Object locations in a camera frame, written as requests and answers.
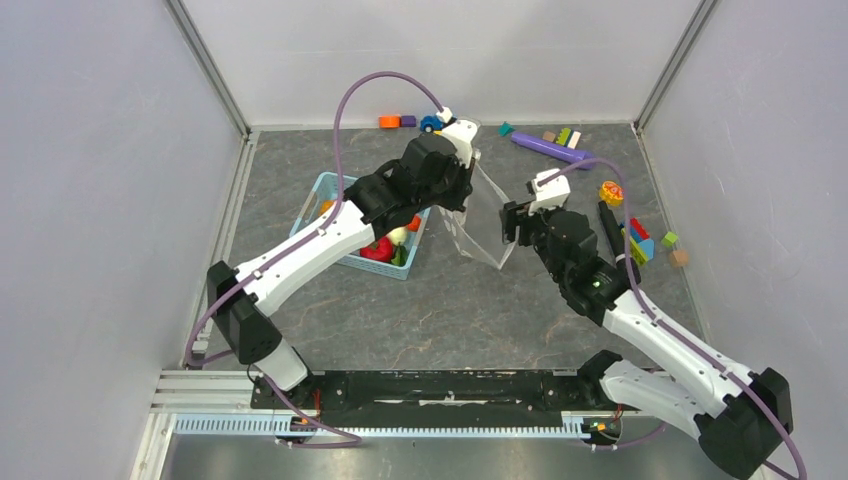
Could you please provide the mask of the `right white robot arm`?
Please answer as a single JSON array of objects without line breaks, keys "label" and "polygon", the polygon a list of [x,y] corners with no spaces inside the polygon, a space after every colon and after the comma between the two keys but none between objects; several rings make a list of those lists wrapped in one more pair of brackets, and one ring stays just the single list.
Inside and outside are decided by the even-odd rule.
[{"label": "right white robot arm", "polygon": [[528,202],[510,201],[500,220],[504,241],[534,250],[575,313],[625,339],[661,369],[646,372],[601,351],[579,371],[577,392],[585,405],[635,407],[689,435],[736,479],[767,465],[793,430],[790,386],[781,373],[757,373],[682,328],[598,255],[585,215],[562,207],[534,211]]}]

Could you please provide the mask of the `clear polka dot zip bag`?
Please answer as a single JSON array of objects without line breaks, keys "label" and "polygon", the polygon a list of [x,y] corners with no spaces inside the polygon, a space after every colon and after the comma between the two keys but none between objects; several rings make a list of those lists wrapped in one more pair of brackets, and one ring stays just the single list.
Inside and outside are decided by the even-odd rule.
[{"label": "clear polka dot zip bag", "polygon": [[481,152],[475,149],[477,159],[470,179],[472,192],[463,203],[465,210],[440,207],[439,213],[461,255],[501,270],[514,249],[513,244],[503,243],[501,231],[500,212],[508,198],[483,169]]}]

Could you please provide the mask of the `red toy tomato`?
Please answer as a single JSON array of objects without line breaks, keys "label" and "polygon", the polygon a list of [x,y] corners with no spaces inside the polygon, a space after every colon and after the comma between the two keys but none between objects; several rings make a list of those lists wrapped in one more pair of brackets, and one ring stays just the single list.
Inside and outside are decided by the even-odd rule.
[{"label": "red toy tomato", "polygon": [[381,263],[390,263],[392,255],[393,246],[386,237],[381,237],[359,250],[360,257]]}]

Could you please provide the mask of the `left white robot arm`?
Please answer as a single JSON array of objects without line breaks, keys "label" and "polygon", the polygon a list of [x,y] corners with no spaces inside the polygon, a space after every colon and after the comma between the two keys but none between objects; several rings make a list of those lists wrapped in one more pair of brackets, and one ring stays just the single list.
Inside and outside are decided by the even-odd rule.
[{"label": "left white robot arm", "polygon": [[462,211],[472,192],[471,135],[446,128],[411,140],[400,158],[358,178],[334,207],[265,254],[208,271],[211,317],[243,365],[254,365],[290,407],[306,405],[314,381],[271,317],[298,289],[355,250],[404,227],[432,206]]}]

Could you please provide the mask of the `white toy radish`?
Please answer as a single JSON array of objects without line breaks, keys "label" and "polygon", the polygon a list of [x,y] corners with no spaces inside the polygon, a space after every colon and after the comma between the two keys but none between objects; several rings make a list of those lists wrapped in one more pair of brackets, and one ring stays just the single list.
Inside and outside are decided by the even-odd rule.
[{"label": "white toy radish", "polygon": [[393,255],[390,259],[392,265],[402,267],[406,264],[408,258],[408,250],[406,242],[409,237],[409,230],[406,227],[398,227],[388,233],[386,238],[393,246]]}]

